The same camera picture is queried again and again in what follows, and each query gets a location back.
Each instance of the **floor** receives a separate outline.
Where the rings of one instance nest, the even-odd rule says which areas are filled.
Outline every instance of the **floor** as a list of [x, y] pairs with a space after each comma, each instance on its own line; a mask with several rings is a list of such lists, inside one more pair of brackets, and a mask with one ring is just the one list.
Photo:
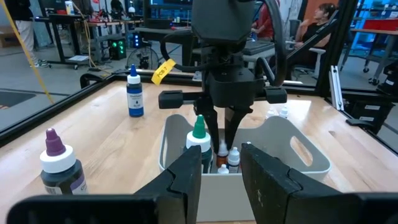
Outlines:
[[[177, 48], [177, 44], [167, 44], [167, 50], [170, 52], [175, 49], [170, 56], [177, 62], [182, 61], [181, 48]], [[159, 43], [154, 42], [152, 48], [157, 52], [159, 58], [162, 57], [159, 49]], [[64, 46], [65, 55], [72, 55], [69, 46]], [[49, 48], [42, 49], [37, 52], [41, 59], [56, 60], [58, 58], [57, 49]], [[350, 88], [367, 88], [375, 89], [376, 87], [368, 83], [368, 78], [371, 78], [376, 71], [377, 63], [371, 62], [369, 64], [369, 73], [363, 73], [364, 60], [360, 58], [350, 57], [340, 72], [340, 82], [342, 87]], [[126, 59], [120, 61], [112, 61], [108, 66], [112, 68], [109, 70], [115, 71], [124, 69], [126, 66]], [[20, 121], [43, 108], [50, 106], [50, 101], [43, 93], [42, 87], [39, 85], [33, 69], [29, 67], [27, 59], [20, 47], [0, 48], [0, 90], [2, 91], [28, 91], [34, 92], [37, 96], [31, 100], [27, 100], [12, 108], [0, 110], [0, 129], [6, 128], [16, 121]], [[69, 65], [53, 65], [52, 68], [40, 68], [39, 73], [42, 77], [45, 87], [51, 93], [54, 101], [59, 101], [69, 94], [80, 90], [79, 78], [82, 74], [88, 72], [88, 66], [81, 66], [78, 70], [72, 69]], [[381, 75], [381, 82], [386, 78]], [[316, 84], [316, 79], [310, 75], [302, 75], [299, 81], [305, 84]], [[386, 124], [392, 126], [395, 130], [398, 129], [398, 107], [394, 107], [390, 113]], [[391, 131], [385, 126], [381, 129], [379, 136], [391, 146], [396, 147], [398, 151], [398, 133]]]

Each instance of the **green cap bottle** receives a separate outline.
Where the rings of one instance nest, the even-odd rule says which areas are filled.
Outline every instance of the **green cap bottle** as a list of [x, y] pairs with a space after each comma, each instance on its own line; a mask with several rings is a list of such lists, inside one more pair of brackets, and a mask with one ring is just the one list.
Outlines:
[[206, 137], [206, 129], [205, 129], [205, 118], [203, 115], [199, 115], [197, 117], [197, 121], [195, 122], [195, 126], [193, 127], [193, 137], [198, 139], [203, 139]]

